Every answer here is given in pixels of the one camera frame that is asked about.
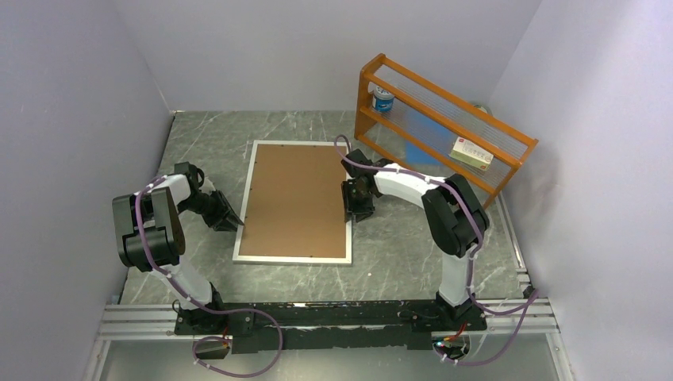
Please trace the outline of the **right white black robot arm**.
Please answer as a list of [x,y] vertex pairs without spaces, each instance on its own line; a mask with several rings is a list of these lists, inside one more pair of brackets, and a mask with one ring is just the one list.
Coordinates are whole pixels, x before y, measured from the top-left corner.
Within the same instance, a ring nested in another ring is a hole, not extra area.
[[456,329],[472,306],[474,255],[490,222],[467,180],[425,175],[390,160],[376,163],[356,149],[341,157],[349,179],[341,184],[346,222],[360,222],[375,212],[374,199],[391,196],[423,209],[434,244],[444,253],[436,319]]

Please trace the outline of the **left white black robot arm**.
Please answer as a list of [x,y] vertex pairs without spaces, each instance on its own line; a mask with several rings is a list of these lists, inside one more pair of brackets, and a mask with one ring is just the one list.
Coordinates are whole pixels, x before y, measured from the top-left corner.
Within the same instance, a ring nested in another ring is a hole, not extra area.
[[235,232],[244,223],[203,170],[178,163],[169,175],[142,190],[112,201],[113,224],[121,262],[157,278],[176,297],[180,311],[195,315],[207,333],[218,333],[227,312],[214,285],[184,258],[186,238],[179,215],[200,216],[216,232]]

